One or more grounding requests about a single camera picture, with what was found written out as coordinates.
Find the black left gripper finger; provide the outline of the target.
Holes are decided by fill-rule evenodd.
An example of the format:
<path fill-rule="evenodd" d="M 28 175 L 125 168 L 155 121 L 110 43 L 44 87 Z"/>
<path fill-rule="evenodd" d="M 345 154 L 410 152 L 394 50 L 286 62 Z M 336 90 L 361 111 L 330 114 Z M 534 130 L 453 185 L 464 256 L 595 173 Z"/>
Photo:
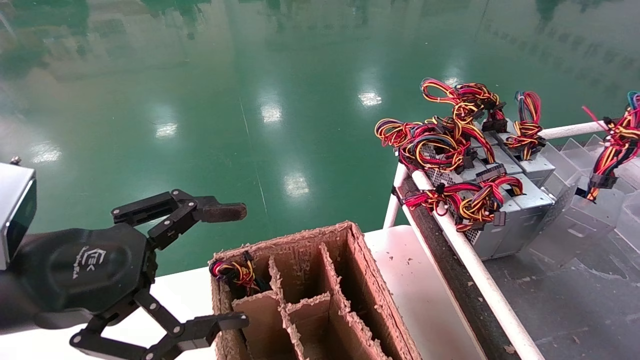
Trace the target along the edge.
<path fill-rule="evenodd" d="M 114 321 L 122 321 L 142 308 L 163 330 L 165 335 L 150 347 L 103 337 L 102 333 Z M 244 312 L 227 312 L 194 317 L 180 322 L 148 289 L 133 292 L 105 313 L 93 316 L 87 326 L 74 334 L 69 344 L 88 356 L 104 360 L 176 360 L 186 351 L 211 347 L 223 331 L 242 330 L 250 324 Z"/>
<path fill-rule="evenodd" d="M 242 202 L 221 203 L 215 196 L 192 196 L 180 189 L 156 194 L 114 208 L 110 214 L 115 224 L 137 227 L 160 219 L 147 232 L 153 250 L 166 249 L 195 224 L 231 223 L 247 216 Z"/>

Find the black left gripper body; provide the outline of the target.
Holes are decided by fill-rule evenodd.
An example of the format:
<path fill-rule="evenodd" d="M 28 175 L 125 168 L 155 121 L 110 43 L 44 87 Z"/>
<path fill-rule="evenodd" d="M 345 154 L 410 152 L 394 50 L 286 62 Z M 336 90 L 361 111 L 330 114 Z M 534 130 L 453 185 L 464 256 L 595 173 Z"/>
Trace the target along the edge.
<path fill-rule="evenodd" d="M 33 314 L 105 313 L 154 282 L 156 254 L 128 224 L 29 234 L 12 262 L 12 299 Z"/>

